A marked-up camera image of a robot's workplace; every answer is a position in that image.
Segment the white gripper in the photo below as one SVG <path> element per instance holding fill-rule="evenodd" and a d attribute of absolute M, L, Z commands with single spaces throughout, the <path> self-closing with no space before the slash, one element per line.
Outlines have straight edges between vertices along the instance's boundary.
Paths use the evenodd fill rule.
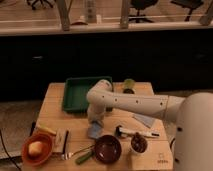
<path fill-rule="evenodd" d="M 90 104 L 87 109 L 87 118 L 90 123 L 96 122 L 100 126 L 103 126 L 103 119 L 106 113 L 106 108 L 104 106 L 98 106 Z"/>

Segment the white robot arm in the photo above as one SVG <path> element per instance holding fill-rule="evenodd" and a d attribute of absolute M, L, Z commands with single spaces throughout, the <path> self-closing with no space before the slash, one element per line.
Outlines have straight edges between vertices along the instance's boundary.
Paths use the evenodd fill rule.
<path fill-rule="evenodd" d="M 213 93 L 186 98 L 124 94 L 113 92 L 112 84 L 101 79 L 86 99 L 91 121 L 101 120 L 107 108 L 116 108 L 175 123 L 174 171 L 213 171 Z"/>

